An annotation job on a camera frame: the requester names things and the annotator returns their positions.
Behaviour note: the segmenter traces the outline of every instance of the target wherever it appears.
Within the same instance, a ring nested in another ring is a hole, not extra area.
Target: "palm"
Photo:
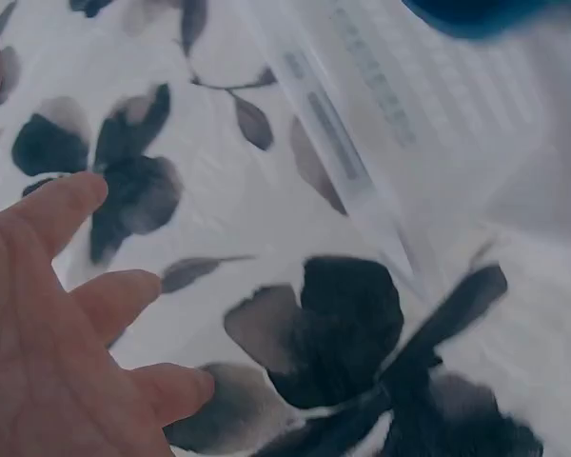
[[[64,291],[50,260],[106,196],[80,173],[0,213],[0,456],[168,456],[161,427],[211,383],[169,365],[126,371],[105,349],[159,293],[142,271]]]

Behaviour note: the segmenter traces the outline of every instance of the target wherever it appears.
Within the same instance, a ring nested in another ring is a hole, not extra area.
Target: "bed sheet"
[[[178,455],[571,456],[571,262],[496,228],[444,264],[455,284],[499,261],[505,298],[422,361],[430,389],[393,381],[447,428],[381,403],[375,374],[437,305],[395,292],[236,2],[0,1],[0,45],[0,209],[103,173],[108,203],[55,260],[60,279],[163,275],[112,354],[216,375],[216,401],[166,429]]]

